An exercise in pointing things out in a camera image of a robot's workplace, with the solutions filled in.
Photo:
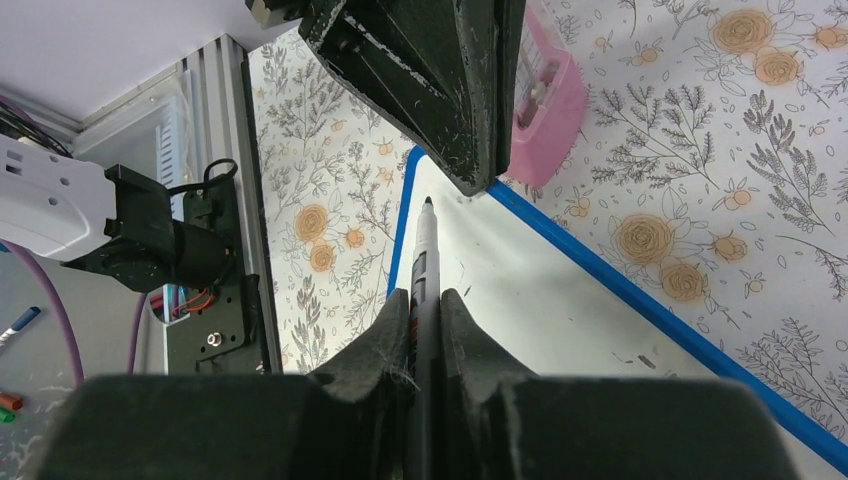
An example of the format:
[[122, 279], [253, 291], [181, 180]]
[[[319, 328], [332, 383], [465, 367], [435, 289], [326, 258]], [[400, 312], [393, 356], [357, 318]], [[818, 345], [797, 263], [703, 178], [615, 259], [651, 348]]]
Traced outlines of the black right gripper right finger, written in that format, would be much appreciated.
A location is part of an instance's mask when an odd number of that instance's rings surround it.
[[540, 376], [440, 301], [441, 479], [794, 479], [773, 419], [721, 379]]

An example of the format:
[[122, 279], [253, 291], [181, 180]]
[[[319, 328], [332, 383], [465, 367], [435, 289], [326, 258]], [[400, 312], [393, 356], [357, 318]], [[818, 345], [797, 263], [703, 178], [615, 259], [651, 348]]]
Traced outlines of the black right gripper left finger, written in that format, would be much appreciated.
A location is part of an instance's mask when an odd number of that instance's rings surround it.
[[60, 408], [40, 479], [398, 479], [408, 294], [306, 375], [102, 376]]

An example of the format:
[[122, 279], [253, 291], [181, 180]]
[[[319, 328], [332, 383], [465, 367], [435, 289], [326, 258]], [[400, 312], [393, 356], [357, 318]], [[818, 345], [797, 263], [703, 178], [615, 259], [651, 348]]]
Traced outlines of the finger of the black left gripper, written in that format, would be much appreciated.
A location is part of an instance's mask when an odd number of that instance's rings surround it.
[[510, 161], [525, 2], [307, 1], [301, 38], [465, 196]]

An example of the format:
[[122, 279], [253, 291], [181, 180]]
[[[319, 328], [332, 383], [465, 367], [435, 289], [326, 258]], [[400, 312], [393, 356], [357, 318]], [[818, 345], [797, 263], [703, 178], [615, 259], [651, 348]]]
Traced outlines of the silver black marker pen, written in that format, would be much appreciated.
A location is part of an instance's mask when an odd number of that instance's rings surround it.
[[438, 221], [431, 197], [425, 199], [418, 218], [410, 293], [409, 373], [417, 390], [409, 413], [405, 477], [430, 479], [440, 298]]

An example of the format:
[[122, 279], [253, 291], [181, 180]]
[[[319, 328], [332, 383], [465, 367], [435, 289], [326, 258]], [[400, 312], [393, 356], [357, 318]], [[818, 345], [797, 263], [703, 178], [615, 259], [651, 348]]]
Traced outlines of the blue framed whiteboard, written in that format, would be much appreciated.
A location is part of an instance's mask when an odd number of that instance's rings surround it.
[[388, 285], [411, 284], [416, 223], [438, 219], [440, 278], [540, 374], [724, 377], [767, 405], [805, 479], [847, 474], [847, 447], [501, 182], [467, 198], [420, 148], [408, 157]]

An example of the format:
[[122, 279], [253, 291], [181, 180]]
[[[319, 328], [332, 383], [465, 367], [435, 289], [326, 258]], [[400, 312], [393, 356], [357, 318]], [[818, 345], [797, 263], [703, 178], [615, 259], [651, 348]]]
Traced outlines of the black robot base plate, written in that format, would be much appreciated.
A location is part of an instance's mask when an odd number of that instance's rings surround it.
[[260, 276], [245, 268], [235, 181], [190, 191], [183, 207], [184, 220], [176, 224], [182, 247], [176, 279], [188, 298], [165, 327], [167, 372], [269, 372]]

